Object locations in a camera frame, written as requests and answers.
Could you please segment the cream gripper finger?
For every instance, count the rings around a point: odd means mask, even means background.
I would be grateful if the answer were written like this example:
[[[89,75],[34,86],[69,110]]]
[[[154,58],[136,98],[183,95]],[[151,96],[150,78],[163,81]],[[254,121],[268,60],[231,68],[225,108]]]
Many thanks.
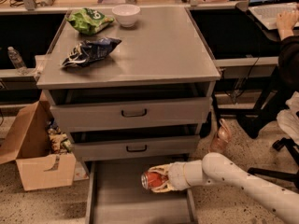
[[[169,164],[157,165],[149,168],[149,172],[158,174],[167,174],[169,171]]]
[[[155,193],[166,193],[173,190],[174,190],[173,186],[169,183],[164,183],[159,187],[154,187],[151,189],[151,191]]]

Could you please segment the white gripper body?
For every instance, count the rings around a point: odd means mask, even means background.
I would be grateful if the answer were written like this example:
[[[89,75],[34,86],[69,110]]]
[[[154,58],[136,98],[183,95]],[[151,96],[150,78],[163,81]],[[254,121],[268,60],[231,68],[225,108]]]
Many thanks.
[[[173,190],[185,190],[189,187],[184,174],[184,165],[184,162],[174,162],[170,164],[168,180]]]

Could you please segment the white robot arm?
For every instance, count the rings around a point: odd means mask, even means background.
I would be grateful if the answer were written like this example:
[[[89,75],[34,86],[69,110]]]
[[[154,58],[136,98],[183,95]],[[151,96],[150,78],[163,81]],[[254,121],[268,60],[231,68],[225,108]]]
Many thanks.
[[[210,152],[201,160],[150,167],[142,174],[141,183],[144,189],[155,193],[198,186],[231,185],[243,190],[286,224],[299,224],[298,193],[249,174],[217,152]]]

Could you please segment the person's hand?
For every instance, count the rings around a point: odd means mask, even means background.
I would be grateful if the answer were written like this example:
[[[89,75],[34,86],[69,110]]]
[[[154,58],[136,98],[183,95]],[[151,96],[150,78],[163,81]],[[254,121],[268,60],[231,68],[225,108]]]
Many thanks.
[[[293,28],[299,20],[299,11],[283,11],[277,15],[277,28],[281,40],[293,36]]]

